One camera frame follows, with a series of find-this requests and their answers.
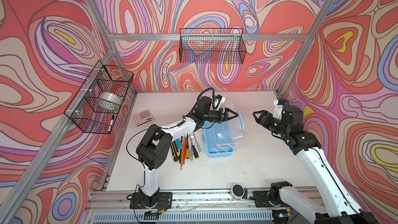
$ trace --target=calculator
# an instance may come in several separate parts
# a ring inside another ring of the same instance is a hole
[[[141,127],[155,121],[149,110],[134,114],[132,119],[134,120],[136,127]]]

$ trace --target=metal grille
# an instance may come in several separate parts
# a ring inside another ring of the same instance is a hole
[[[273,220],[272,210],[240,210],[240,211],[166,211],[158,220],[144,220],[144,214],[136,211],[138,221],[146,222],[187,222],[187,221],[247,221]],[[135,221],[133,212],[98,212],[93,218],[94,223],[115,223]]]
[[[241,28],[180,29],[181,63],[240,63],[246,56]]]
[[[68,117],[82,132],[111,133],[132,78],[133,73],[122,67],[102,65],[96,79]],[[103,92],[115,94],[121,104],[100,98]]]

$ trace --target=red wire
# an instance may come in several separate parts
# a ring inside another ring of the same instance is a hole
[[[169,207],[170,205],[169,205],[169,202],[168,201],[166,201],[165,199],[163,199],[163,198],[159,198],[160,200],[162,200],[164,203],[167,203],[167,207]]]

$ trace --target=white table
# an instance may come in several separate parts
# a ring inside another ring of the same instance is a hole
[[[149,109],[158,126],[171,124],[182,119],[194,105],[199,93],[139,93],[132,115]],[[237,147],[229,157],[209,158],[202,142],[203,130],[195,132],[203,153],[192,162],[186,160],[182,170],[178,162],[172,159],[172,152],[160,167],[159,187],[162,190],[175,189],[227,189],[234,183],[247,188],[269,187],[271,183],[288,181],[293,186],[314,186],[310,175],[293,155],[289,147],[271,136],[271,132],[254,121],[254,111],[273,112],[272,91],[218,92],[226,97],[226,103],[233,102],[234,111],[240,111],[245,125],[244,144]],[[143,168],[137,160],[130,157],[126,144],[130,137],[150,124],[136,128],[130,120],[125,136],[117,154],[107,191],[134,190],[136,184],[143,183]],[[129,152],[138,157],[135,150],[145,131],[134,137],[129,143]]]

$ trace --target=white bracket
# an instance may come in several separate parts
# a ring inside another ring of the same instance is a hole
[[[279,118],[279,116],[282,114],[283,105],[278,105],[278,102],[279,102],[279,100],[275,100],[274,104],[273,104],[275,107],[275,110],[274,110],[274,114],[272,115],[272,117],[274,117],[274,118]]]
[[[310,223],[315,222],[315,213],[326,213],[326,209],[324,207],[310,200],[308,197],[298,192],[294,187],[286,186],[279,189],[279,196],[284,203],[294,208]]]

